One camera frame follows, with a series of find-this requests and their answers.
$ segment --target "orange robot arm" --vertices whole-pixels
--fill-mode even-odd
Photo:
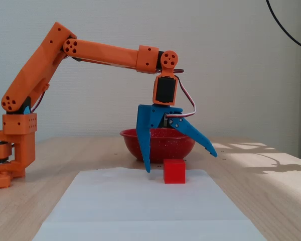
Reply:
[[[32,107],[43,96],[61,61],[71,56],[77,61],[106,64],[155,74],[153,103],[174,105],[178,79],[174,67],[178,57],[173,51],[140,46],[139,50],[78,40],[67,28],[55,23],[39,48],[18,73],[2,98],[3,129],[0,131],[0,187],[10,179],[25,175],[25,168],[35,160],[37,114]],[[12,143],[15,159],[11,155]]]
[[[173,75],[177,54],[168,52],[174,59],[167,58],[161,62],[163,52],[158,48],[141,45],[139,50],[132,50],[77,40],[76,35],[71,31],[60,23],[55,23],[40,47],[16,76],[3,96],[1,104],[8,113],[23,113],[21,108],[26,99],[30,98],[30,107],[33,107],[41,94],[48,89],[50,79],[67,55],[78,61],[124,67],[150,74],[155,74],[158,70],[170,69],[169,74],[166,71],[165,76],[170,76],[177,81]],[[174,102],[175,100],[158,103],[170,105]]]

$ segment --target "white wire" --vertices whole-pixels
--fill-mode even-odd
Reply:
[[[190,103],[192,104],[193,106],[193,112],[191,113],[187,113],[187,114],[167,114],[166,117],[167,118],[175,118],[175,117],[188,117],[188,116],[191,116],[191,115],[194,115],[195,112],[196,112],[196,105],[195,105],[195,102],[193,101],[193,99],[191,98],[190,94],[188,94],[188,92],[186,91],[186,89],[184,88],[181,80],[179,77],[177,77],[175,75],[175,77],[179,80],[179,83],[180,83],[180,87],[182,89],[182,91],[184,92],[184,94],[186,95],[187,99],[189,99]]]

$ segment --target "bowl rim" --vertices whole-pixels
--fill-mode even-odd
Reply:
[[[171,129],[171,130],[175,130],[177,132],[179,132],[178,130],[174,129],[174,128],[152,128],[152,129]],[[119,134],[123,137],[132,137],[132,138],[137,138],[137,135],[136,136],[133,136],[133,135],[129,135],[129,134],[125,134],[124,132],[126,131],[130,131],[130,130],[136,130],[136,128],[132,128],[132,129],[126,129],[126,130],[123,130],[121,131]],[[184,135],[183,133],[181,133],[183,136],[181,137],[151,137],[151,139],[187,139],[187,138],[190,138],[186,135]]]

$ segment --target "blue gripper jaw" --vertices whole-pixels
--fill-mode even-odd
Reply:
[[[210,152],[214,157],[217,157],[217,153],[208,138],[206,138],[202,133],[200,133],[194,126],[192,126],[184,118],[169,118],[169,125],[174,129],[178,130],[180,133],[192,138],[197,143],[201,144],[205,149]]]
[[[181,108],[157,104],[141,104],[138,106],[136,132],[142,159],[147,172],[151,172],[151,161],[149,160],[151,134],[149,130],[151,128],[162,127],[165,113],[176,114],[181,113],[182,111]]]
[[[195,129],[186,119],[168,118],[165,120],[165,114],[181,114],[182,111],[183,110],[181,108],[157,104],[141,104],[138,106],[136,132],[147,172],[151,172],[151,162],[149,160],[149,153],[151,151],[151,134],[149,130],[151,128],[165,127],[165,122],[167,126],[171,126],[180,133],[189,136],[194,141],[205,147],[205,149],[209,151],[212,156],[217,157],[217,153],[210,140],[201,134],[197,129]]]

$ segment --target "white paper sheet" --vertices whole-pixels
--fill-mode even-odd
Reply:
[[[203,170],[164,184],[162,170],[113,168],[80,172],[34,240],[265,239]]]

